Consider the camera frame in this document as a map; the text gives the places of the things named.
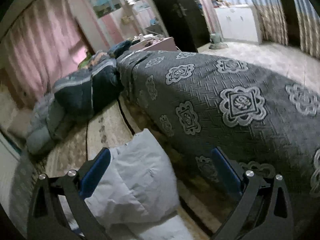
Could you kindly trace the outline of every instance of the pillow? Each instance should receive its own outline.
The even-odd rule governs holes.
[[[12,133],[14,136],[26,140],[28,126],[30,125],[32,110],[28,108],[23,108],[18,111],[16,116],[13,118],[8,132]]]

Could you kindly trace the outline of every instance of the marble floor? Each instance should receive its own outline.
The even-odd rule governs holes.
[[[299,82],[320,94],[320,61],[302,52],[299,48],[265,42],[253,45],[239,42],[226,42],[228,48],[209,49],[206,44],[199,53],[243,60],[261,65]]]

